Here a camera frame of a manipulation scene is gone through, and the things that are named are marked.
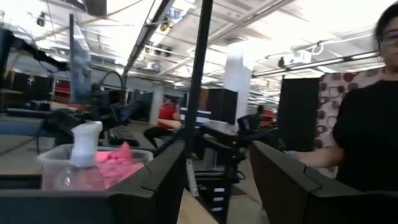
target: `keyboard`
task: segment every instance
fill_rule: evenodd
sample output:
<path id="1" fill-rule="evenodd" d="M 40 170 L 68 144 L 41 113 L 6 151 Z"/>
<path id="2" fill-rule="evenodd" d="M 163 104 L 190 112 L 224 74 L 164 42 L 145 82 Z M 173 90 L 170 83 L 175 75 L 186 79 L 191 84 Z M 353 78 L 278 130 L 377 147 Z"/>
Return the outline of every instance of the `keyboard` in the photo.
<path id="1" fill-rule="evenodd" d="M 121 145 L 127 142 L 130 146 L 139 146 L 139 142 L 132 136 L 126 127 L 117 127 L 108 131 L 108 142 L 110 145 Z"/>

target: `ceiling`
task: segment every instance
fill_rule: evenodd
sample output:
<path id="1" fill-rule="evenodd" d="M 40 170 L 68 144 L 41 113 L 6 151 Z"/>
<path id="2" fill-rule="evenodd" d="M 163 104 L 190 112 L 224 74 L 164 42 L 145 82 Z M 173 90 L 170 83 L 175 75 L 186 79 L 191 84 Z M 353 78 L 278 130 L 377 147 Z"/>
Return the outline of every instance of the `ceiling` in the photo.
<path id="1" fill-rule="evenodd" d="M 161 0 L 108 0 L 107 11 L 111 15 L 102 19 L 57 0 L 19 0 L 18 5 L 13 2 L 0 2 L 0 10 L 5 12 L 3 20 L 16 26 L 19 32 L 30 34 L 39 47 L 52 49 L 54 56 L 67 58 L 62 49 L 68 48 L 68 31 L 49 34 L 68 27 L 68 15 L 74 13 L 96 65 L 119 73 L 125 70 L 128 75 L 157 80 L 175 88 L 189 86 L 201 1 L 175 0 L 167 18 L 160 22 L 152 19 Z M 319 77 L 323 72 L 380 67 L 378 58 L 370 58 L 272 75 L 264 73 L 279 69 L 279 59 L 297 50 L 311 52 L 312 62 L 372 52 L 374 25 L 383 10 L 394 2 L 214 0 L 202 84 L 222 86 L 228 43 L 236 39 L 251 43 L 252 56 L 256 59 L 254 74 L 263 74 L 252 79 L 252 105 L 276 105 L 283 75 L 285 78 Z M 124 7 L 126 9 L 112 13 Z M 40 12 L 46 15 L 44 27 L 36 24 Z M 132 67 L 125 68 L 133 49 L 138 49 L 137 40 L 143 28 L 159 24 L 163 24 L 164 29 L 157 28 L 145 49 L 138 51 L 141 54 Z"/>

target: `eyeglasses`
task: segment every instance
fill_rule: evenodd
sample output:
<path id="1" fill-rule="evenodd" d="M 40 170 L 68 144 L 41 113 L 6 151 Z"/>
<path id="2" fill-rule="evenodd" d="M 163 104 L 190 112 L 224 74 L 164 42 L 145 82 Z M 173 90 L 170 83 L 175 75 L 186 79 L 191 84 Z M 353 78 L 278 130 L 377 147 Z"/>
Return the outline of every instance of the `eyeglasses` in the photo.
<path id="1" fill-rule="evenodd" d="M 379 37 L 381 45 L 390 46 L 398 44 L 398 30 L 387 32 Z"/>

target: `black pants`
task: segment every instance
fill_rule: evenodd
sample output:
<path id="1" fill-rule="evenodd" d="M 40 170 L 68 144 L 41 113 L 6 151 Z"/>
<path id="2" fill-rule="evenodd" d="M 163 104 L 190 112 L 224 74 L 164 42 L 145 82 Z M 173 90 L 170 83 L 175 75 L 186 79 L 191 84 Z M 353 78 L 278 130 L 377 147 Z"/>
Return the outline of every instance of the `black pants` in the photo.
<path id="1" fill-rule="evenodd" d="M 173 131 L 170 131 L 168 129 L 165 128 L 160 128 L 160 127 L 152 127 L 149 128 L 147 130 L 144 131 L 144 136 L 146 139 L 148 139 L 148 141 L 155 146 L 155 148 L 157 147 L 155 138 L 161 138 L 164 136 L 171 136 L 173 134 Z"/>

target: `black shirt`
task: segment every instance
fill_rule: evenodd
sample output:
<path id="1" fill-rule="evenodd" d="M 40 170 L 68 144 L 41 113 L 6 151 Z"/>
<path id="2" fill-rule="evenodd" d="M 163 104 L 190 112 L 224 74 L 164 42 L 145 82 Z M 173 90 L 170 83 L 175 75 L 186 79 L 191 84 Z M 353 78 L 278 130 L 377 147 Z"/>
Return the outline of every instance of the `black shirt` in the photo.
<path id="1" fill-rule="evenodd" d="M 337 180 L 363 191 L 398 190 L 398 82 L 347 93 L 333 137 L 345 150 Z"/>

